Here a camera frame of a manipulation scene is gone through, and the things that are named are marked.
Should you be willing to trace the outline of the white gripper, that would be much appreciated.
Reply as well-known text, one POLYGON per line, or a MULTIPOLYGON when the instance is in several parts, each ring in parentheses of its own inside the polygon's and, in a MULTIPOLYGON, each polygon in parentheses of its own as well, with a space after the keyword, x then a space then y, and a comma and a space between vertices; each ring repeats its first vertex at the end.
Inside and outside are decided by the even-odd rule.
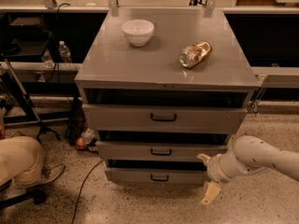
POLYGON ((213 181, 205 182, 203 187, 203 195, 200 204, 211 204, 221 192, 221 185, 218 183, 228 183, 231 178, 226 175, 221 169, 220 158, 221 154, 209 157, 206 154, 198 154, 197 159, 200 159, 206 165, 207 174, 213 181))

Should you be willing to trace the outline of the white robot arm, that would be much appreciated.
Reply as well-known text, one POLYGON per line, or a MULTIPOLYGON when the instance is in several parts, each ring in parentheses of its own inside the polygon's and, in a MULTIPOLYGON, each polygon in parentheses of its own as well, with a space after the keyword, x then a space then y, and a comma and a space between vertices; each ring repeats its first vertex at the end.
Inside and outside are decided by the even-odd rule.
POLYGON ((205 165, 209 177, 209 181, 204 183, 201 205, 211 204, 222 186, 237 176, 255 175, 272 169, 299 181, 299 153, 273 147, 254 136, 239 137, 224 154, 210 157, 201 153, 197 158, 205 165))

